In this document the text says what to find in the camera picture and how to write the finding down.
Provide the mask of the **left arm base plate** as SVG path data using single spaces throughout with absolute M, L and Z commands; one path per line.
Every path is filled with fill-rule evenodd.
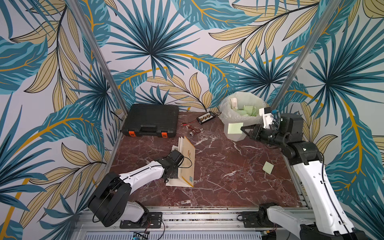
M 122 220 L 120 229 L 160 229 L 163 225 L 162 220 L 162 212 L 148 212 L 138 222 Z

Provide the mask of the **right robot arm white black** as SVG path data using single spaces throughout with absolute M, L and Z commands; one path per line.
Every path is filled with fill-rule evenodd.
M 263 124 L 241 127 L 250 139 L 281 149 L 307 192 L 315 220 L 307 221 L 279 206 L 267 208 L 268 220 L 301 240 L 366 240 L 340 205 L 326 174 L 324 157 L 303 140 L 304 119 L 295 114 L 262 114 Z

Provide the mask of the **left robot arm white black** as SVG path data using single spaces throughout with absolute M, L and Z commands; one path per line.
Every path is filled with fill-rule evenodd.
M 166 157 L 128 173 L 110 172 L 104 176 L 88 200 L 94 223 L 110 227 L 118 220 L 143 226 L 149 221 L 149 210 L 138 201 L 130 202 L 130 195 L 144 185 L 159 179 L 168 181 L 182 166 L 185 157 L 173 150 Z

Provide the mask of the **green sticky note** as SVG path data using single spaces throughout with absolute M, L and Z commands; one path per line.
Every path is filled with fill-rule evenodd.
M 241 127 L 243 127 L 244 123 L 229 123 L 228 124 L 228 134 L 242 134 Z
M 263 166 L 263 171 L 265 173 L 267 173 L 268 175 L 270 175 L 272 173 L 274 169 L 274 165 L 269 163 L 269 162 L 265 162 L 264 166 Z

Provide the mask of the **Chinese picture book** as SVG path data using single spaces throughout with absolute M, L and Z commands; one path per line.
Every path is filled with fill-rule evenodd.
M 194 187 L 196 148 L 190 140 L 184 136 L 179 137 L 178 146 L 172 146 L 172 151 L 178 151 L 183 155 L 178 171 L 166 183 L 168 187 Z

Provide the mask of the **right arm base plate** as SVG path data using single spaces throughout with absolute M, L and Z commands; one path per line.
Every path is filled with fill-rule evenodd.
M 277 229 L 281 226 L 272 223 L 266 212 L 242 212 L 237 216 L 237 220 L 244 224 L 245 228 L 268 228 Z

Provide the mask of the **green sticky note top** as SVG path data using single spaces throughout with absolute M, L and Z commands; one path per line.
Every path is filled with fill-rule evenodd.
M 267 173 L 268 175 L 270 175 L 272 173 L 274 169 L 274 165 L 269 163 L 269 162 L 265 162 L 264 166 L 263 166 L 263 171 L 265 173 Z

